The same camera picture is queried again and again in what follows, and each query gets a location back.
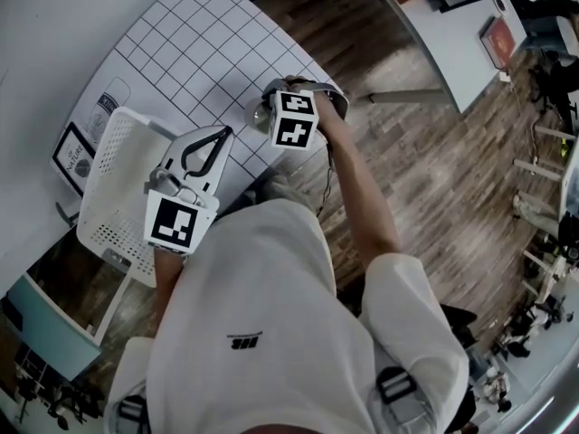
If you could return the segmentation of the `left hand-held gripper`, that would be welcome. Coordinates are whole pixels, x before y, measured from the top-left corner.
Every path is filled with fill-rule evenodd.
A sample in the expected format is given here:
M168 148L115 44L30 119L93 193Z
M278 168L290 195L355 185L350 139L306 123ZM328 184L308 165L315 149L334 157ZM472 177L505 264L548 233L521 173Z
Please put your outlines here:
M145 183L148 244L195 252L220 208L215 194L232 146L233 130L224 125L200 127L170 144Z

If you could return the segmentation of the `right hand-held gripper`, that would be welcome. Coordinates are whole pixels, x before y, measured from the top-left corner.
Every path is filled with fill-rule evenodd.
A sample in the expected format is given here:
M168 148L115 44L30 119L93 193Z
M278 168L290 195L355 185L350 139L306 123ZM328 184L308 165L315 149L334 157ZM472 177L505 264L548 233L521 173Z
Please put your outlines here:
M271 145L280 149L309 150L318 128L319 114L315 94L324 93L341 118L346 117L349 101L336 87L319 83L312 91L286 91L284 81L271 81L262 93L268 115Z

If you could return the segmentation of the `person's right hand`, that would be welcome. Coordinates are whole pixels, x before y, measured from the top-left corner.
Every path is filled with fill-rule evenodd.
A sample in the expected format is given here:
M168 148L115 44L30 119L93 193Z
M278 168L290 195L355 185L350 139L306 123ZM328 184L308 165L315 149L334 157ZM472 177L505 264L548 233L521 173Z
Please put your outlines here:
M317 86L315 81L310 81L300 76L287 76L283 80L286 91L295 93L301 93L301 91L312 91Z

